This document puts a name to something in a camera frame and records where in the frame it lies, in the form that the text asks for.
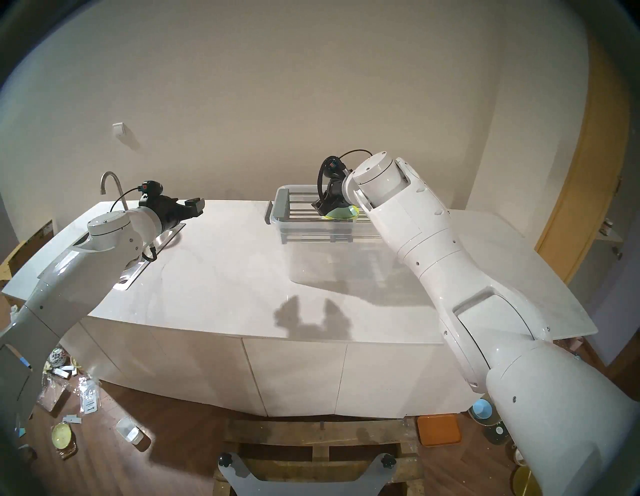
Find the plastic bag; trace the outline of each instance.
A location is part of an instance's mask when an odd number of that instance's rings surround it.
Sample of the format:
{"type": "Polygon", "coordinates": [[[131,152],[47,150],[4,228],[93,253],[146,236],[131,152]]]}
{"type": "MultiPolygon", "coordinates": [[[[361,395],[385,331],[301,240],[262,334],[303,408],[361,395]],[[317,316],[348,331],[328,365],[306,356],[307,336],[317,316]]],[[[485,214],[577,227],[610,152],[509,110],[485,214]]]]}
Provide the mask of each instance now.
{"type": "Polygon", "coordinates": [[[9,313],[9,318],[11,319],[11,324],[13,324],[15,322],[15,320],[18,318],[18,312],[20,311],[20,309],[18,308],[18,305],[14,305],[11,307],[11,313],[9,313]]]}
{"type": "Polygon", "coordinates": [[[84,375],[78,379],[74,392],[80,397],[80,414],[88,415],[100,408],[100,385],[91,376],[84,375]]]}
{"type": "Polygon", "coordinates": [[[43,388],[36,403],[48,412],[51,412],[62,396],[62,393],[69,388],[69,385],[68,382],[63,381],[48,372],[42,374],[42,384],[43,388]]]}

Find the white countertop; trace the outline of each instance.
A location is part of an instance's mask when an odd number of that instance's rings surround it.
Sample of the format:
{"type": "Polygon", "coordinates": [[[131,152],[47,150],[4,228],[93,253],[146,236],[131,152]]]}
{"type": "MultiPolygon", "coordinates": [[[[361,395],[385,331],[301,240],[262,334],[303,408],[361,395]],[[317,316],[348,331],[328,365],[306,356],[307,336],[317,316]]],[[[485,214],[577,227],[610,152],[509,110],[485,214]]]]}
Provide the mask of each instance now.
{"type": "MultiPolygon", "coordinates": [[[[207,200],[204,213],[186,221],[128,290],[112,290],[90,316],[243,337],[442,343],[438,315],[417,279],[403,282],[412,298],[396,298],[390,289],[335,292],[291,282],[279,233],[264,222],[266,206],[207,200]]],[[[44,268],[110,207],[98,203],[65,227],[3,293],[27,300],[44,268]]],[[[454,210],[451,219],[483,270],[539,306],[554,339],[597,332],[565,284],[506,222],[454,210]]]]}

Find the black cable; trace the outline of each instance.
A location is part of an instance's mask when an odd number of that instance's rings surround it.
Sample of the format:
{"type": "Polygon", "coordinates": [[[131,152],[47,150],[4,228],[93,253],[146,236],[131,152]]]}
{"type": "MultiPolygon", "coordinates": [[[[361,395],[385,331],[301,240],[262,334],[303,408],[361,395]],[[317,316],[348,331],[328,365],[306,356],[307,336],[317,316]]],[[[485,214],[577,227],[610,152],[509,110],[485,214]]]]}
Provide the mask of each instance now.
{"type": "Polygon", "coordinates": [[[135,188],[131,188],[128,191],[125,191],[124,193],[122,193],[122,195],[120,195],[120,198],[118,198],[115,202],[113,202],[113,205],[111,206],[111,208],[109,209],[109,212],[113,212],[113,208],[116,206],[116,203],[118,203],[120,201],[120,199],[124,196],[124,195],[128,195],[131,191],[136,191],[138,189],[138,186],[136,186],[135,188]]]}
{"type": "Polygon", "coordinates": [[[350,151],[346,152],[345,154],[340,155],[338,158],[341,159],[345,155],[349,155],[350,153],[353,153],[353,152],[365,152],[365,153],[369,154],[369,157],[373,156],[373,153],[369,152],[368,150],[363,150],[362,148],[358,148],[357,150],[350,150],[350,151]]]}
{"type": "MultiPolygon", "coordinates": [[[[365,153],[368,153],[370,157],[373,156],[373,153],[369,152],[368,150],[364,150],[362,148],[358,148],[356,150],[349,150],[345,154],[340,155],[338,157],[338,160],[340,160],[342,157],[344,157],[346,155],[349,155],[350,153],[353,153],[353,152],[365,152],[365,153]]],[[[324,196],[325,196],[325,193],[323,193],[323,191],[322,191],[322,175],[323,175],[323,172],[324,172],[324,168],[333,161],[334,157],[335,156],[332,155],[332,156],[327,157],[326,159],[324,159],[324,162],[322,162],[322,165],[320,166],[320,170],[318,171],[318,184],[317,184],[317,186],[318,186],[318,197],[319,198],[324,198],[324,196]]]]}
{"type": "Polygon", "coordinates": [[[150,259],[149,257],[147,257],[145,252],[142,252],[142,258],[144,258],[147,262],[155,262],[158,259],[155,246],[149,246],[149,250],[151,251],[151,255],[153,256],[153,258],[150,259]]]}

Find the stainless steel sink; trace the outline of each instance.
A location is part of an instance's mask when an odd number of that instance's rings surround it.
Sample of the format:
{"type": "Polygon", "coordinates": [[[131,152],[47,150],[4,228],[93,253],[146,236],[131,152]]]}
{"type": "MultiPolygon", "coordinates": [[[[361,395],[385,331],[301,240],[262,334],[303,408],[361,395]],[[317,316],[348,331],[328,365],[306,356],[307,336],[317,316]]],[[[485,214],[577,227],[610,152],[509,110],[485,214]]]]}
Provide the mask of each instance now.
{"type": "MultiPolygon", "coordinates": [[[[173,237],[180,232],[180,230],[185,226],[184,223],[179,223],[173,229],[169,229],[163,232],[160,236],[156,238],[154,244],[156,246],[156,255],[160,255],[162,249],[173,239],[173,237]]],[[[147,268],[147,266],[151,262],[141,259],[135,265],[129,267],[122,274],[120,274],[119,281],[113,286],[114,289],[118,291],[124,291],[129,288],[136,280],[136,278],[142,274],[142,271],[147,268]]]]}

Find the white cabinet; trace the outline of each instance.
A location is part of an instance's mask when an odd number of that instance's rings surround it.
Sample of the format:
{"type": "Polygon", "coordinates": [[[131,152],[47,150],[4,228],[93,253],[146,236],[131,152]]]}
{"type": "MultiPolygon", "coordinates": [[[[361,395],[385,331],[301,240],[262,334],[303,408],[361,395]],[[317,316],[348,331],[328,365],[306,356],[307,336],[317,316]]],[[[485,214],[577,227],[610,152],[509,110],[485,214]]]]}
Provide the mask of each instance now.
{"type": "Polygon", "coordinates": [[[402,418],[463,412],[471,391],[445,344],[350,343],[337,415],[402,418]]]}
{"type": "Polygon", "coordinates": [[[240,338],[93,317],[83,325],[129,387],[265,415],[240,338]]]}
{"type": "Polygon", "coordinates": [[[81,322],[67,331],[60,344],[91,376],[121,386],[129,386],[129,380],[89,336],[81,322]]]}
{"type": "Polygon", "coordinates": [[[243,338],[270,417],[335,413],[346,344],[243,338]]]}
{"type": "Polygon", "coordinates": [[[175,397],[265,416],[242,339],[159,327],[150,332],[175,364],[175,397]]]}

